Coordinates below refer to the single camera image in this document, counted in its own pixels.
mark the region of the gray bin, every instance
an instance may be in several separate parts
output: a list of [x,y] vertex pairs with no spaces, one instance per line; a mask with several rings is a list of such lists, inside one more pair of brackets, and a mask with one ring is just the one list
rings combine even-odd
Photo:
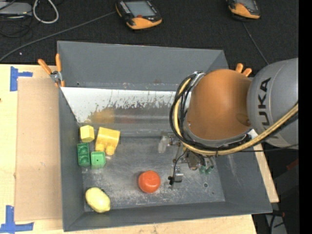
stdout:
[[[170,95],[194,71],[228,68],[222,50],[59,41],[58,53],[66,82],[59,90],[65,231],[272,212],[253,152],[217,157],[208,176],[178,163],[184,176],[179,189],[174,190],[167,177],[178,148],[158,152],[161,133],[171,132]],[[105,96],[110,91],[118,95],[111,101],[103,97],[103,104],[97,101],[99,94]],[[147,107],[137,103],[121,110],[111,103],[118,99],[127,102],[137,91],[141,91],[140,98],[146,100]],[[144,97],[146,92],[150,92],[149,99]],[[110,107],[123,120],[116,123],[81,117],[94,109],[92,103],[101,107],[96,107],[100,112]],[[98,126],[121,132],[116,152],[103,169],[78,166],[79,127],[85,124],[93,125],[96,134]],[[155,170],[161,177],[162,184],[153,194],[141,192],[137,185],[138,175],[146,170]],[[93,186],[106,191],[110,211],[98,214],[86,204],[84,193]]]

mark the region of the wooden table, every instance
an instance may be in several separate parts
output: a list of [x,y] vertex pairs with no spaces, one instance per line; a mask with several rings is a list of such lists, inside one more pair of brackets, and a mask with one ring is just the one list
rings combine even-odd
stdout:
[[[12,65],[0,65],[0,223],[5,222],[5,206],[14,206],[15,170],[16,170],[16,142],[17,142],[17,109],[18,91],[10,92],[10,67]],[[39,65],[13,65],[20,72],[31,71],[34,76],[47,76]],[[275,186],[271,173],[262,152],[257,152],[259,167],[263,175],[271,203],[278,202]],[[32,232],[25,233],[49,233],[60,234],[62,230],[61,219],[33,220],[35,222]],[[156,233],[197,233],[197,234],[255,234],[255,226],[251,215],[228,216],[207,218],[200,220],[179,221],[160,224],[148,224],[139,226],[109,228],[102,230],[80,231],[77,233],[101,233],[101,234],[156,234]]]

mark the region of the yellow potato-shaped object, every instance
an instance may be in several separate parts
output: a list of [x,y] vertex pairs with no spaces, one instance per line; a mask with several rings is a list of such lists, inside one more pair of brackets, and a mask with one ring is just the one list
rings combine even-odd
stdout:
[[92,187],[86,191],[88,205],[97,213],[104,213],[111,209],[111,200],[99,187]]

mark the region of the black floor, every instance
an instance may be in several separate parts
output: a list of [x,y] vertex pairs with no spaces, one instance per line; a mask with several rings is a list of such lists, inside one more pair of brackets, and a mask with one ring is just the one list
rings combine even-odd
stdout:
[[[256,0],[261,18],[249,22],[234,19],[225,0],[153,0],[163,23],[144,32],[125,25],[114,8],[116,0],[52,1],[59,12],[53,24],[33,17],[0,17],[0,63],[36,64],[44,59],[54,65],[58,40],[222,49],[231,69],[241,62],[253,69],[251,76],[268,63],[298,57],[299,0]],[[46,0],[37,6],[37,14],[43,20],[55,16]],[[269,152],[266,157],[273,178],[278,178],[298,158],[298,152]],[[288,234],[299,233],[299,190],[281,195],[279,208],[287,213]],[[264,232],[268,231],[266,221],[258,220],[261,217],[255,216],[258,233],[268,233]]]

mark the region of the blue tape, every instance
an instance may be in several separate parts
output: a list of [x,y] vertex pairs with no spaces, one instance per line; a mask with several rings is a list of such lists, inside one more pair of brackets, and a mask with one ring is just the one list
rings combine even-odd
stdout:
[[13,66],[11,66],[11,78],[10,78],[10,91],[17,91],[18,89],[18,77],[32,77],[32,72],[21,72]]
[[34,223],[15,224],[14,222],[14,207],[7,205],[5,207],[5,224],[1,224],[0,233],[15,234],[15,232],[32,231]]

